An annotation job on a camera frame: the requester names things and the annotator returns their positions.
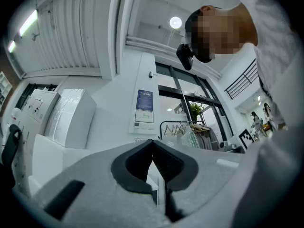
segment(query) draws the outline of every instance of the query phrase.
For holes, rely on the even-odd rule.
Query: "blue poster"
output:
[[[153,111],[153,92],[138,90],[136,109]]]

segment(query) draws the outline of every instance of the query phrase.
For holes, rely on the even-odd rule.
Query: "dark hair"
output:
[[[264,103],[265,113],[266,113],[266,115],[269,117],[269,112],[268,112],[268,109],[267,109],[266,106],[268,106],[268,109],[270,108],[269,105],[268,105],[267,103]]]

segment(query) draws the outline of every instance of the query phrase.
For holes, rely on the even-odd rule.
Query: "ear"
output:
[[[208,5],[208,6],[203,6],[203,7],[200,8],[201,12],[207,12],[207,11],[210,11],[210,10],[215,10],[215,7],[213,7],[212,5]]]

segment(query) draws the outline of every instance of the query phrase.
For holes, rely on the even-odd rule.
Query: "white appliance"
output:
[[[73,149],[85,149],[96,102],[85,89],[64,89],[49,118],[45,136]]]
[[[35,89],[25,104],[18,122],[22,131],[22,142],[13,162],[15,179],[23,193],[29,193],[28,176],[32,174],[33,147],[36,134],[43,134],[49,116],[59,98],[53,91]]]

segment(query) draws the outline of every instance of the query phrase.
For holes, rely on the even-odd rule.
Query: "white box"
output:
[[[37,134],[33,151],[33,172],[28,177],[31,196],[49,180],[90,154],[89,150],[65,148]]]
[[[96,102],[85,89],[65,89],[48,120],[45,136],[67,148],[85,149]]]

